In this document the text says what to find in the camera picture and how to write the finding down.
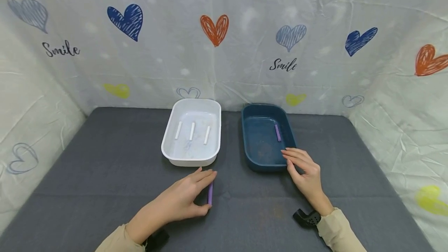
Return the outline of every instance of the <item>white plastic tray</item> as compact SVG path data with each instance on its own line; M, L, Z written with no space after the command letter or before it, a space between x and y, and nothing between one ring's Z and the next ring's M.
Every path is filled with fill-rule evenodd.
M172 164L208 166L215 161L220 146L221 105L218 102L186 98L174 104L161 146L162 154Z

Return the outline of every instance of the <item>fabric wall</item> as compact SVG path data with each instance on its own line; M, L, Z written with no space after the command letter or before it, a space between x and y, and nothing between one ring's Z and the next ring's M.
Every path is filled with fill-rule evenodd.
M436 251L448 247L448 8L433 0L350 120ZM436 49L431 58L431 44ZM417 57L426 56L425 62Z
M2 234L85 116L0 14Z
M397 148L390 136L410 132L394 128L387 113L398 126L434 136L410 146L430 144L442 157L442 131L431 131L448 123L436 100L448 70L438 58L448 54L445 0L2 1L3 29L21 41L9 54L26 64L30 52L85 114L102 106L171 108L182 98L213 98L224 110L268 102L288 113L342 114L386 173L395 164L404 175L409 164L383 149ZM434 166L433 184L448 195L445 165ZM404 202L441 247L448 220L410 198L432 185L433 173L415 171L409 188L388 177L398 193L409 191ZM423 225L431 218L441 231Z

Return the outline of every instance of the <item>gray table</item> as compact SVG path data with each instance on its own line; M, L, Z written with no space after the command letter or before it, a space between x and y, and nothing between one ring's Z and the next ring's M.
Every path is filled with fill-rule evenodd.
M94 251L118 225L194 169L160 151L170 110L98 108L0 238L0 251ZM324 191L369 252L432 251L345 117L289 115L298 146L321 165ZM240 113L223 112L213 208L171 223L162 251L330 251L292 214L309 204L287 173L244 161ZM205 201L205 195L198 199Z

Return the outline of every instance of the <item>yellow heart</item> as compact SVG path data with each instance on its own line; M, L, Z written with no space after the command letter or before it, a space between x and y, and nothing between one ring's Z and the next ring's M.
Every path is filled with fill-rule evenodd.
M302 101L304 101L305 99L306 99L306 94L304 94L304 93L298 94L298 95L289 93L286 95L286 103L291 106L296 106L299 103L301 103Z
M107 92L110 92L114 96L117 96L119 98L129 97L129 87L126 84L118 84L117 86L114 86L112 84L103 84L103 86Z
M422 187L415 195L417 204L432 214L448 216L448 205L439 200L440 188L436 185Z

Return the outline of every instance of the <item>sleeve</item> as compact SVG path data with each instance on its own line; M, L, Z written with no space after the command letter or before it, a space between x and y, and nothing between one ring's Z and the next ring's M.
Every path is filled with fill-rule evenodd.
M119 226L98 246L95 252L145 252L145 247L136 244L124 229Z
M366 252L350 227L345 215L338 208L322 217L317 224L319 236L333 252Z

